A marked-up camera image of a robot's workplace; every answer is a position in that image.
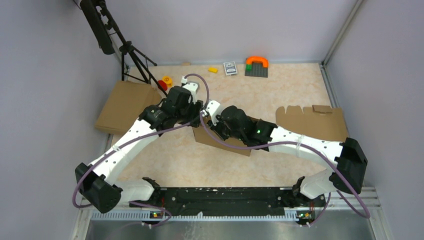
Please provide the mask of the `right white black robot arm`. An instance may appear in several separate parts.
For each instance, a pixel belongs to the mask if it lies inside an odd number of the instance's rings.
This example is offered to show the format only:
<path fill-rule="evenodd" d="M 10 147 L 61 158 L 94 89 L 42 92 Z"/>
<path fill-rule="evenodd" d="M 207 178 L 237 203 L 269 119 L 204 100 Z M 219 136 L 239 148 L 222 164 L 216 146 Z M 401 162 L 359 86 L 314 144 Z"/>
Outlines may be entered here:
<path fill-rule="evenodd" d="M 311 176 L 303 176 L 292 187 L 293 200 L 307 206 L 320 195 L 341 191 L 358 195 L 362 191 L 368 160 L 353 138 L 330 141 L 296 133 L 273 122 L 254 119 L 232 105 L 223 108 L 212 101 L 201 111 L 207 134 L 215 141 L 238 150 L 263 150 L 294 155 L 325 169 Z"/>

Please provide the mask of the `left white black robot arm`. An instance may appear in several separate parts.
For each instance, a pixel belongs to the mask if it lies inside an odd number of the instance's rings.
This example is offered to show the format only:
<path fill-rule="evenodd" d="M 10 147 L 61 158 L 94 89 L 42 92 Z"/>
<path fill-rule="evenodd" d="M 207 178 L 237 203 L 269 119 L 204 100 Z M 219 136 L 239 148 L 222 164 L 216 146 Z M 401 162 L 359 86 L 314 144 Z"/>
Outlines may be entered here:
<path fill-rule="evenodd" d="M 80 163 L 75 168 L 77 186 L 74 193 L 80 193 L 89 204 L 104 214 L 119 203 L 142 200 L 154 207 L 160 202 L 160 193 L 153 183 L 145 181 L 140 190 L 124 191 L 116 181 L 124 168 L 150 143 L 162 134 L 189 126 L 199 118 L 204 106 L 197 99 L 199 85 L 194 82 L 174 86 L 166 98 L 158 104 L 146 107 L 129 130 L 90 164 Z"/>

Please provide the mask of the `large cardboard box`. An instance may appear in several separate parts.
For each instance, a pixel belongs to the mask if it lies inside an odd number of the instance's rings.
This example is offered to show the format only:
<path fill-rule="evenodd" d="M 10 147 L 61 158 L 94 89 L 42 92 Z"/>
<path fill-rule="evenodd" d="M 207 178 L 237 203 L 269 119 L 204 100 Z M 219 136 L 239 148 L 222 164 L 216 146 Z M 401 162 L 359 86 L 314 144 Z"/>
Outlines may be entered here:
<path fill-rule="evenodd" d="M 237 146 L 237 147 L 245 147 L 246 145 L 239 139 L 236 138 L 228 138 L 226 140 L 222 140 L 215 132 L 213 132 L 209 126 L 208 126 L 208 122 L 211 120 L 211 118 L 208 117 L 204 117 L 203 121 L 207 127 L 207 130 L 209 131 L 209 133 L 214 136 L 216 139 L 225 142 L 227 145 L 232 145 L 232 146 Z M 251 156 L 251 150 L 250 149 L 236 149 L 236 148 L 231 148 L 228 147 L 224 144 L 221 144 L 219 142 L 217 142 L 216 140 L 214 140 L 205 130 L 205 128 L 200 124 L 199 127 L 192 127 L 191 128 L 194 134 L 194 139 L 197 143 L 200 144 L 204 144 L 207 146 L 211 146 L 217 149 L 221 149 L 227 152 L 232 152 L 241 156 L 246 156 L 246 157 L 250 157 Z"/>

